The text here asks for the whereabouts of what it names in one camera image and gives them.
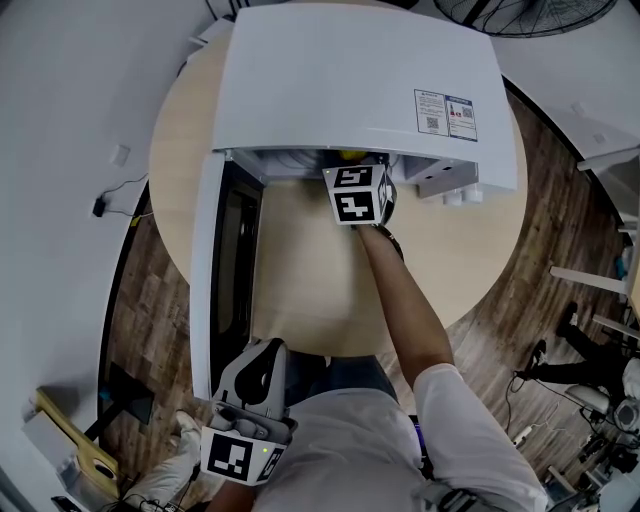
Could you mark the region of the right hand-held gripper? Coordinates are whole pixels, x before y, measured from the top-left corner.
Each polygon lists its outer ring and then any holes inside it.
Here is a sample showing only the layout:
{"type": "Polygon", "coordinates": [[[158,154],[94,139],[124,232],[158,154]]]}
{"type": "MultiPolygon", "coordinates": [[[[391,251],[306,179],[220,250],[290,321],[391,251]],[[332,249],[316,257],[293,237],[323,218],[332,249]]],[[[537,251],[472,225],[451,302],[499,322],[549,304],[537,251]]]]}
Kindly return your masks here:
{"type": "Polygon", "coordinates": [[[386,225],[397,202],[389,164],[322,170],[338,225],[386,225]]]}

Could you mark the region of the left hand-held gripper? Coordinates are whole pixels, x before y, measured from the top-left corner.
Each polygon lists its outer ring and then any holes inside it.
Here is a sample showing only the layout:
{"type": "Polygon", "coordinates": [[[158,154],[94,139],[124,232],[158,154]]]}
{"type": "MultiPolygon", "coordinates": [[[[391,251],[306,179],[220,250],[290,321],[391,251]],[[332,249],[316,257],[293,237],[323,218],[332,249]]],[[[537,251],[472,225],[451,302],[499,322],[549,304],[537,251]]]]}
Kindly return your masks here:
{"type": "Polygon", "coordinates": [[[297,428],[285,405],[288,355],[284,341],[273,338],[223,370],[201,433],[202,472],[246,486],[269,480],[297,428]]]}

